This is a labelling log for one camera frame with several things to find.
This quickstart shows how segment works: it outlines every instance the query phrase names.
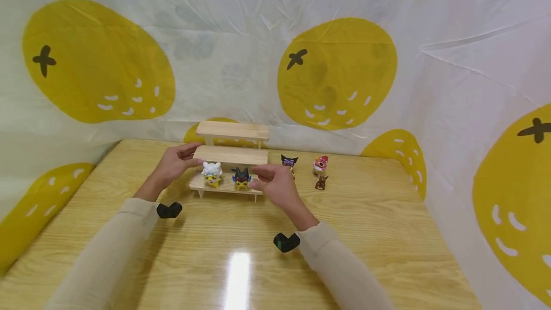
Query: wrinkled fabric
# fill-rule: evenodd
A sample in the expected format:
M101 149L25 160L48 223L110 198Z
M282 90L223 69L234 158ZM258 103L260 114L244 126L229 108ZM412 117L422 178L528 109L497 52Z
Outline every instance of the wrinkled fabric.
M0 271L116 141L216 118L398 159L482 306L546 309L550 2L1 0Z

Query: hand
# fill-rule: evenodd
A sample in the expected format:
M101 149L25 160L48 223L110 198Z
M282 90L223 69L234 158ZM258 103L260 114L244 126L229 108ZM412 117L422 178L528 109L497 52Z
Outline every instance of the hand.
M200 145L201 143L190 143L167 148L155 170L134 197L156 201L161 191L182 176L186 170L202 165L203 160L193 158L195 149Z
M249 187L260 190L269 200L285 212L299 231L305 231L320 222L298 196L295 180L288 166L266 164L253 166L258 180Z
M253 166L253 172L258 175L258 180L251 182L249 187L260 190L274 205L284 210L302 202L288 166L258 165Z

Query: pink figurine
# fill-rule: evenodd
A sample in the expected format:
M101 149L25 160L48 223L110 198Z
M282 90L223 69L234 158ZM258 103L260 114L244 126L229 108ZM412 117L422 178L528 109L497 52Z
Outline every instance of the pink figurine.
M329 158L326 155L317 158L316 161L313 162L313 174L316 176L325 176L327 164L329 164Z

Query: white fluffy figurine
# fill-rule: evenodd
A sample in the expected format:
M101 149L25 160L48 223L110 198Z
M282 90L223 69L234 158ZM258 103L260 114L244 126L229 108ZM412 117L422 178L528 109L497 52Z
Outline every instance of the white fluffy figurine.
M203 174L205 184L218 188L220 176L222 175L220 162L217 162L216 164L203 162L203 171L201 174Z

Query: wood grain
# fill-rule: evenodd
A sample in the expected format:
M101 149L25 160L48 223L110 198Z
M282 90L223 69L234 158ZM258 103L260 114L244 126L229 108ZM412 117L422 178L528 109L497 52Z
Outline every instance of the wood grain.
M201 145L195 151L195 158L222 164L261 165L268 162L268 150L233 146Z
M81 249L174 145L121 141L0 281L0 309L41 309ZM329 155L330 178L319 191L315 154L269 151L270 162L279 164L281 153L298 157L301 198L371 268L396 309L481 308L398 162ZM194 174L186 172L161 195L184 210L159 221L116 309L239 309L231 297L240 294L249 309L337 309L298 249L283 254L272 244L277 233L293 232L279 209L265 197L200 199L188 187ZM248 292L235 291L244 280Z
M267 125L219 121L201 121L197 126L196 135L261 141L268 141L270 137Z

